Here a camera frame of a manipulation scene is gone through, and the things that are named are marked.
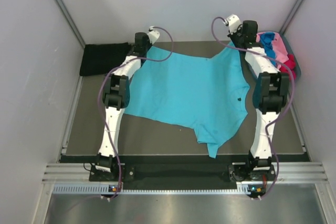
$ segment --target white wall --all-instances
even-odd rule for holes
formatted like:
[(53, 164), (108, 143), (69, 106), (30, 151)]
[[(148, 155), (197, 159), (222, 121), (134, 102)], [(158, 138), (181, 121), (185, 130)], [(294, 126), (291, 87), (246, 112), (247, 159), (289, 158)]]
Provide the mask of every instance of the white wall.
[[(213, 40), (211, 21), (232, 13), (279, 30), (295, 0), (64, 0), (85, 42), (134, 41), (134, 33), (162, 26), (176, 41)], [(219, 22), (217, 34), (227, 38)]]
[(30, 223), (82, 48), (54, 0), (0, 0), (0, 222)]
[(335, 0), (305, 0), (288, 38), (302, 70), (295, 108), (310, 154), (322, 161), (336, 194)]

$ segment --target pile of clothes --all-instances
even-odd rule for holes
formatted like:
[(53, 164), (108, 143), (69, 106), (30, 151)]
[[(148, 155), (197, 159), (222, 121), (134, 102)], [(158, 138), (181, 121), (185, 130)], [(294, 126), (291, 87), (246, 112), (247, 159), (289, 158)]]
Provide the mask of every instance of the pile of clothes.
[[(257, 34), (257, 42), (263, 44), (265, 53), (268, 57), (276, 59), (285, 64), (292, 72), (294, 80), (296, 79), (295, 67), (296, 61), (292, 54), (287, 53), (286, 46), (282, 41), (280, 34), (274, 32), (263, 32)], [(278, 68), (281, 72), (288, 73), (288, 70), (276, 62), (272, 64)]]

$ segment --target dark blue cloth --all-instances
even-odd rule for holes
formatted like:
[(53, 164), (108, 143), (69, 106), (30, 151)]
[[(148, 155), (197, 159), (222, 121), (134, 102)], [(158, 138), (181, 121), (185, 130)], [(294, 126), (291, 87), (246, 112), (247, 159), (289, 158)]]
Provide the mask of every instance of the dark blue cloth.
[[(152, 47), (147, 57), (168, 54)], [(212, 59), (173, 53), (164, 62), (146, 61), (134, 74), (125, 113), (194, 129), (214, 158), (246, 117), (248, 90), (237, 50), (225, 48)]]
[[(260, 43), (263, 44), (265, 53), (268, 57), (275, 59), (276, 55), (273, 51), (272, 41), (274, 40), (275, 34), (274, 33), (264, 33), (260, 35)], [(277, 67), (276, 62), (271, 61), (272, 64)]]

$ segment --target gray floor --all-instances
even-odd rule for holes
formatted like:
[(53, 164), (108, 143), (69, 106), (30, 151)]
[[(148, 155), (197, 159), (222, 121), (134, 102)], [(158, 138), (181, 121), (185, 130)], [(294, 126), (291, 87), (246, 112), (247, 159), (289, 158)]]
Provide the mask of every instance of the gray floor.
[(45, 224), (56, 223), (327, 222), (314, 185), (277, 185), (262, 201), (251, 201), (245, 195), (121, 195), (108, 203), (87, 195), (52, 195)]
[[(170, 43), (155, 44), (170, 50)], [(223, 46), (215, 41), (176, 42), (174, 51), (196, 57), (212, 57)], [(246, 109), (248, 115), (237, 134), (218, 150), (220, 154), (247, 154), (254, 140), (256, 112), (252, 105), (255, 80), (247, 63), (242, 60), (246, 81), (250, 85)], [(96, 155), (102, 135), (103, 122), (97, 110), (97, 94), (103, 76), (85, 77), (78, 101), (76, 115), (67, 148), (67, 155)], [(303, 150), (291, 113), (276, 124), (273, 143), (279, 154), (302, 154)], [(169, 125), (136, 116), (124, 115), (119, 134), (121, 155), (207, 155), (205, 144), (198, 144), (194, 131), (189, 128)]]

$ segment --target red cloth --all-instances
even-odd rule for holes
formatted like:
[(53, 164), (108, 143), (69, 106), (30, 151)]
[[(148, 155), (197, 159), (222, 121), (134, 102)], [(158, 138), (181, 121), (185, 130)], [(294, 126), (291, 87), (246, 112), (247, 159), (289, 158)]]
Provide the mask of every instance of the red cloth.
[[(295, 80), (296, 79), (296, 74), (294, 72), (294, 68), (296, 66), (295, 57), (294, 55), (288, 54), (288, 59), (289, 60), (285, 61), (283, 64), (285, 64), (291, 70), (294, 80)], [(280, 72), (288, 73), (287, 69), (284, 66), (280, 67)]]

